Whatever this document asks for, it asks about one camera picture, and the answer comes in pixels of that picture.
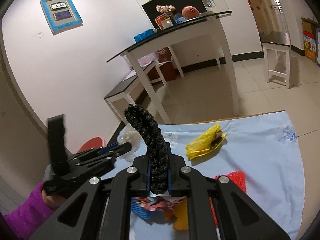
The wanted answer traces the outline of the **left hand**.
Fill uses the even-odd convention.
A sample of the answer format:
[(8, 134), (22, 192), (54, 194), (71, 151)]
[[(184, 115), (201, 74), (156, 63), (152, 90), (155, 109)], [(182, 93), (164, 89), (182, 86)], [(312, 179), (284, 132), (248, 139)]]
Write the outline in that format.
[(45, 189), (41, 192), (43, 202), (53, 211), (57, 210), (67, 199), (57, 195), (48, 195)]

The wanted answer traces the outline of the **purple left sleeve forearm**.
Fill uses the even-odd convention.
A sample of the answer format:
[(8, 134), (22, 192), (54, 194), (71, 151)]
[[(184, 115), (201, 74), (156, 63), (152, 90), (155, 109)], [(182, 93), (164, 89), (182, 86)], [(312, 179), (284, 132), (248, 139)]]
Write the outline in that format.
[(14, 239), (29, 237), (54, 213), (42, 199), (44, 182), (31, 191), (29, 197), (16, 210), (1, 214), (2, 229)]

